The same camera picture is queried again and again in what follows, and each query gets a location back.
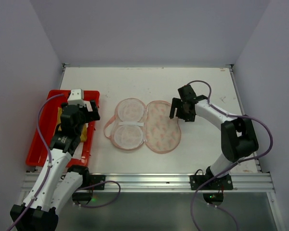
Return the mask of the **floral mesh laundry bag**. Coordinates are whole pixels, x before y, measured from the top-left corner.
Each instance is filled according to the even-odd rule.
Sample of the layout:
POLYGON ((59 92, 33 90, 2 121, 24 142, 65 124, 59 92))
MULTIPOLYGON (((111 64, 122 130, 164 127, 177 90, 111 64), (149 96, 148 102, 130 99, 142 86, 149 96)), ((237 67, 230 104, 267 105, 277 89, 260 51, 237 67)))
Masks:
POLYGON ((152 101, 145 105, 136 98, 118 103, 114 115, 104 126, 104 136, 124 151, 134 151, 145 144, 157 154, 166 154, 180 144, 178 119, 170 119, 171 104, 152 101))

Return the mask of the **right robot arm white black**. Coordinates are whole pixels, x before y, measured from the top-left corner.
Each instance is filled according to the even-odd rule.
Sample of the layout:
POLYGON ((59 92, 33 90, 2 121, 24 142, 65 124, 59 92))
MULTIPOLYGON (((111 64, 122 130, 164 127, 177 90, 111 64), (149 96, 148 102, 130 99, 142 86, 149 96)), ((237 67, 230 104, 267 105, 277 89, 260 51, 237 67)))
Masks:
POLYGON ((240 160, 259 149, 258 140, 247 116, 231 115, 210 102, 209 97, 197 96, 190 85, 178 89, 179 98, 173 98, 170 118, 177 117, 185 122, 194 122, 199 116, 213 124, 221 132, 221 155, 206 169, 206 173, 195 176, 195 183, 203 184, 222 178, 240 160))

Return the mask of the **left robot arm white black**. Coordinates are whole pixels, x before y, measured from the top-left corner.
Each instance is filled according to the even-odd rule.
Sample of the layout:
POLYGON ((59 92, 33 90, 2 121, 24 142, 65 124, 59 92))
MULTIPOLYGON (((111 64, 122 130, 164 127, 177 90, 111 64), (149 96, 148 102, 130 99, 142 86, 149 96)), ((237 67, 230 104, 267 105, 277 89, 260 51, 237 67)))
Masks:
POLYGON ((66 178, 61 175, 80 144, 82 130, 87 123, 100 120, 98 107, 90 101, 86 103, 68 101, 61 105, 60 124, 56 127, 51 143, 46 145, 48 156, 33 188, 21 205, 13 205, 10 216, 13 224, 9 230, 53 231, 59 214, 74 191, 89 177, 87 167, 73 166, 66 178))

